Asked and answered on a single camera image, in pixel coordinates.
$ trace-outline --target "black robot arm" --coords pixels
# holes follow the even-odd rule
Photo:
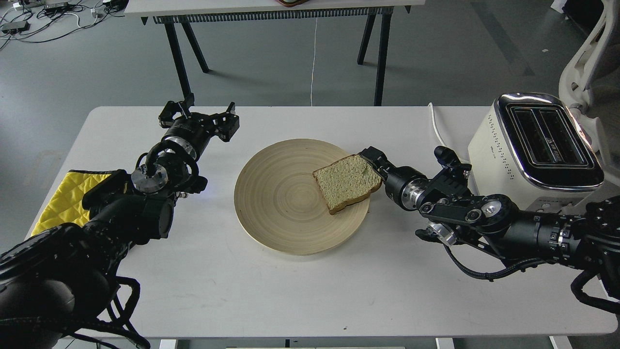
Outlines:
[[[620,314],[620,304],[582,291],[587,281],[600,276],[607,293],[620,298],[620,196],[587,205],[583,216],[527,212],[505,195],[473,195],[467,188],[471,165],[462,164],[449,148],[435,149],[443,169],[433,179],[408,166],[395,167],[373,147],[360,156],[382,177],[390,199],[428,219],[426,228],[415,234],[443,243],[467,275],[493,281],[542,263],[561,264],[584,270],[571,284],[579,301]],[[498,258],[506,268],[495,273],[470,270],[450,250],[462,244]]]
[[[79,329],[149,348],[129,321],[140,284],[117,276],[118,266],[132,246],[168,237],[177,199],[206,187],[197,161],[209,140],[228,142],[239,128],[234,103],[213,115],[190,112],[191,106],[193,95],[168,102],[159,116],[167,132],[133,173],[117,170],[86,193],[90,220],[83,227],[61,224],[0,256],[0,348],[47,349],[65,335],[88,340]],[[121,285],[131,288],[124,306]],[[104,310],[110,322],[97,319]]]

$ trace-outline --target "table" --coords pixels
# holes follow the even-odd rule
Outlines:
[[[374,105],[380,106],[383,100],[389,31],[394,6],[403,5],[409,11],[411,5],[422,5],[424,2],[425,0],[312,0],[289,8],[274,0],[131,0],[125,9],[125,15],[141,17],[144,24],[147,18],[152,16],[155,23],[164,24],[181,90],[185,97],[192,90],[174,29],[175,23],[180,23],[183,27],[202,72],[209,73],[210,69],[190,25],[192,22],[368,16],[357,58],[357,63],[362,65],[374,20],[376,15],[380,14],[382,15],[381,33],[374,92]]]
[[[137,156],[164,134],[157,122],[161,109],[94,109],[53,188],[70,169],[133,168]],[[465,155],[488,109],[436,107],[447,144]],[[212,114],[225,107],[192,110]],[[339,247],[290,256],[257,243],[237,220],[232,198],[242,167],[264,147],[291,138],[324,140],[350,153],[372,145],[396,166],[434,176],[440,169],[432,152],[438,142],[426,107],[237,107],[237,114],[241,127],[231,141],[214,138],[201,157],[200,174],[209,185],[179,200],[169,238],[132,249],[121,263],[118,274],[142,285],[132,322],[143,336],[462,337],[615,330],[613,314],[574,299],[569,285],[578,271],[542,265],[494,283],[462,274],[441,245],[414,235],[425,221],[398,208],[383,189],[371,196],[358,232]],[[475,270],[502,268],[472,248],[453,250]],[[604,296],[596,283],[585,290]]]

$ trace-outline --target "concrete floor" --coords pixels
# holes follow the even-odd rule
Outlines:
[[[392,18],[383,104],[490,106],[499,94],[512,91],[557,95],[559,76],[586,35],[550,9],[551,2],[427,0],[411,14],[397,8]],[[93,6],[96,1],[83,3]],[[0,1],[0,14],[9,6]],[[82,25],[91,23],[87,11],[81,17]],[[355,60],[364,24],[363,17],[195,24],[193,29],[213,69],[203,74],[187,40],[180,38],[196,104],[310,105],[316,26],[313,104],[370,106],[379,21],[366,63],[358,66]],[[67,16],[32,39],[50,39],[74,28],[76,18]],[[91,110],[98,106],[163,106],[181,97],[164,27],[151,20],[143,26],[139,19],[110,18],[53,42],[9,42],[0,51],[0,250],[26,236]],[[572,343],[575,348],[605,348],[618,342],[618,336],[610,338],[612,342],[606,337],[581,337]],[[364,345],[337,338],[319,344],[299,340],[299,345],[309,346]],[[283,345],[280,339],[272,342],[256,343]],[[224,342],[218,343],[192,341],[191,348],[215,348]],[[242,345],[250,343],[254,342],[246,340]],[[366,343],[434,346],[431,338],[380,338]],[[80,345],[86,347],[76,341],[70,348]],[[456,340],[455,345],[551,347],[543,337],[516,342],[510,338],[468,338]]]

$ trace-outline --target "toaster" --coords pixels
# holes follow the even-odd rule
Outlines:
[[[498,97],[467,150],[478,193],[507,195],[522,210],[557,212],[603,183],[581,128],[548,94]]]

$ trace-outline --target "bamboo plate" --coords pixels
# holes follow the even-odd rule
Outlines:
[[[349,154],[313,139],[285,140],[247,162],[234,188],[237,217],[256,241],[291,255],[340,245],[359,228],[370,200],[330,215],[312,172]]]

